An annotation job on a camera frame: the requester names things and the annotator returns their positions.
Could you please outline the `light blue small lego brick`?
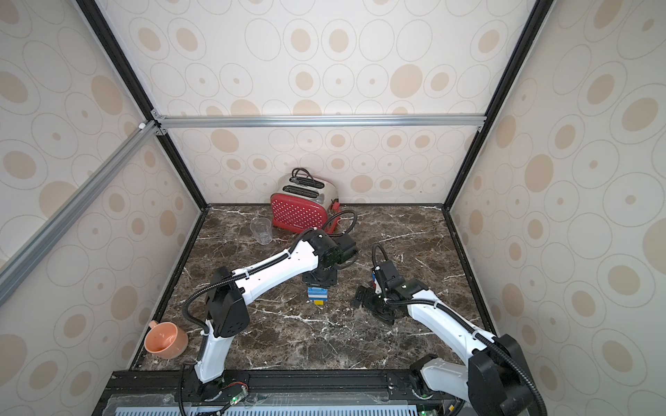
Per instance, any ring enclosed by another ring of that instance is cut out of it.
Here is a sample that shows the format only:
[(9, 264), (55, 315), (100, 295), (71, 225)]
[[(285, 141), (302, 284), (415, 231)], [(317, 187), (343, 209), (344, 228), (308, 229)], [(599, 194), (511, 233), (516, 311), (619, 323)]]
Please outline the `light blue small lego brick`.
[(310, 287), (310, 288), (308, 288), (308, 293), (326, 294), (326, 293), (328, 293), (328, 290), (324, 289), (324, 288), (319, 288), (319, 287)]

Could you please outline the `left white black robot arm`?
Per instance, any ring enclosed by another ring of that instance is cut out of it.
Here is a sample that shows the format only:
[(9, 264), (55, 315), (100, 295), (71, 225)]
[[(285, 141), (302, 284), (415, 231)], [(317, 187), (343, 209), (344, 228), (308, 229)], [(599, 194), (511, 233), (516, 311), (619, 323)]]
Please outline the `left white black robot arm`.
[(338, 272), (352, 266), (358, 257), (350, 235), (357, 219), (352, 210), (340, 211), (322, 227), (300, 232), (287, 249), (270, 258), (233, 271), (215, 270), (211, 284), (187, 298), (182, 316), (200, 327), (202, 341), (194, 374), (181, 376), (180, 398), (186, 386), (195, 387), (206, 400), (219, 394), (221, 389), (213, 383), (225, 372), (234, 337), (250, 323), (248, 306), (265, 292), (297, 276), (317, 292), (338, 284)]

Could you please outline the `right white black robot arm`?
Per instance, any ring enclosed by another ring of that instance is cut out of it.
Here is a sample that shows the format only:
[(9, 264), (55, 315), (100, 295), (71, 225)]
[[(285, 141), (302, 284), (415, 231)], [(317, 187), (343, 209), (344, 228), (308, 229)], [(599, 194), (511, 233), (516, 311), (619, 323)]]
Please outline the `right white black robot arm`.
[(437, 335), (461, 360), (446, 362), (426, 355), (410, 367), (416, 397), (436, 393), (452, 396), (445, 415), (457, 415), (470, 406), (478, 415), (546, 415), (546, 402), (534, 381), (520, 345), (511, 336), (496, 336), (481, 329), (442, 302), (423, 282), (404, 279), (385, 258), (381, 244), (371, 250), (372, 284), (360, 286), (352, 302), (380, 322), (392, 325), (410, 317)]

